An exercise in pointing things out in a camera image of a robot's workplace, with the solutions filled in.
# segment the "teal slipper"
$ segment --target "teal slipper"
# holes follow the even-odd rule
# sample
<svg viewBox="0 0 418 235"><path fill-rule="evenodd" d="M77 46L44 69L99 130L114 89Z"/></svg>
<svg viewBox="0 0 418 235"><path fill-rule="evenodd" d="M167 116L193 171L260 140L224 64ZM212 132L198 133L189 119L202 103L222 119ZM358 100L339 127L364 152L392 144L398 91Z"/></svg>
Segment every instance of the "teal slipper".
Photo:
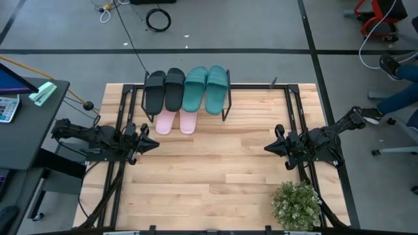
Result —
<svg viewBox="0 0 418 235"><path fill-rule="evenodd" d="M223 110L225 95L228 91L228 75L219 65L210 68L206 83L206 111L218 115Z"/></svg>
<svg viewBox="0 0 418 235"><path fill-rule="evenodd" d="M192 69L186 76L183 96L183 109L186 112L197 112L201 107L207 77L208 70L203 66Z"/></svg>

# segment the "pink slipper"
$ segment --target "pink slipper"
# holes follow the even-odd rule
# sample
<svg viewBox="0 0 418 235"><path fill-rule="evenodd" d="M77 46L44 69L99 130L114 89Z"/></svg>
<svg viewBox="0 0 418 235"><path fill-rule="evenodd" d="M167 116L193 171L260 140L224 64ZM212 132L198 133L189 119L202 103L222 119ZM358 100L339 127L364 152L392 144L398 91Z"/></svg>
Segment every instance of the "pink slipper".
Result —
<svg viewBox="0 0 418 235"><path fill-rule="evenodd" d="M174 122L174 118L176 117L177 112L170 112L167 110L162 110L160 114L157 116L157 125L155 126L155 130L158 134L169 134L171 132L172 123Z"/></svg>
<svg viewBox="0 0 418 235"><path fill-rule="evenodd" d="M183 134L193 134L196 129L197 112L189 113L180 110L180 131Z"/></svg>

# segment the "slipper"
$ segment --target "slipper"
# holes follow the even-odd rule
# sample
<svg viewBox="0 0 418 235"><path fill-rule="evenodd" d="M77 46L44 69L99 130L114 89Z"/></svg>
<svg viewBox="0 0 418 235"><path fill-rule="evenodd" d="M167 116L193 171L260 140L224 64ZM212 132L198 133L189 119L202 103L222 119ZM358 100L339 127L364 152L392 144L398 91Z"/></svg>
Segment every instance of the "slipper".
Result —
<svg viewBox="0 0 418 235"><path fill-rule="evenodd" d="M172 123L174 122L174 118L176 117L177 112L170 112L167 110L161 111L160 114L157 116L157 125L155 126L155 130L158 134L169 134L171 132Z"/></svg>
<svg viewBox="0 0 418 235"><path fill-rule="evenodd" d="M177 112L182 108L184 94L184 72L171 68L165 78L165 108Z"/></svg>
<svg viewBox="0 0 418 235"><path fill-rule="evenodd" d="M155 71L151 73L145 83L145 109L149 115L158 115L163 109L164 103L165 72Z"/></svg>
<svg viewBox="0 0 418 235"><path fill-rule="evenodd" d="M183 134L193 134L196 129L197 112L180 110L180 131Z"/></svg>
<svg viewBox="0 0 418 235"><path fill-rule="evenodd" d="M206 106L209 114L218 115L223 110L225 95L228 91L228 75L219 65L210 68L206 84Z"/></svg>
<svg viewBox="0 0 418 235"><path fill-rule="evenodd" d="M207 77L208 70L199 66L192 69L185 78L183 109L186 112L197 112L201 107Z"/></svg>

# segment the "black slipper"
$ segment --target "black slipper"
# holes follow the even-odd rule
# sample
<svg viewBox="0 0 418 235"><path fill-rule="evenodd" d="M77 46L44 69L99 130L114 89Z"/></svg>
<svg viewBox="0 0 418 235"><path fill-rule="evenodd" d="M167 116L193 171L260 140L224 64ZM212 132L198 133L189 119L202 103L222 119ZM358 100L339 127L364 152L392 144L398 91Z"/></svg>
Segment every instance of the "black slipper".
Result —
<svg viewBox="0 0 418 235"><path fill-rule="evenodd" d="M149 115L158 115L163 109L164 81L164 71L155 71L146 80L145 109Z"/></svg>
<svg viewBox="0 0 418 235"><path fill-rule="evenodd" d="M171 68L165 78L165 108L177 112L182 107L184 94L184 72Z"/></svg>

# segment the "jeans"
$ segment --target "jeans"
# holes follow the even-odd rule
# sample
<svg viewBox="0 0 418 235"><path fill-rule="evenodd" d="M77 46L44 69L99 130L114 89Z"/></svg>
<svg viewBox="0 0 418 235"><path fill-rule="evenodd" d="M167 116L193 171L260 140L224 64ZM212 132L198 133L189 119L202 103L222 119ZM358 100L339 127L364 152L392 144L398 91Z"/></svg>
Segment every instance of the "jeans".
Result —
<svg viewBox="0 0 418 235"><path fill-rule="evenodd" d="M400 79L411 81L412 84L400 93L380 102L378 104L378 110L382 114L395 112L418 102L418 67L414 65L401 65L396 71L396 76Z"/></svg>

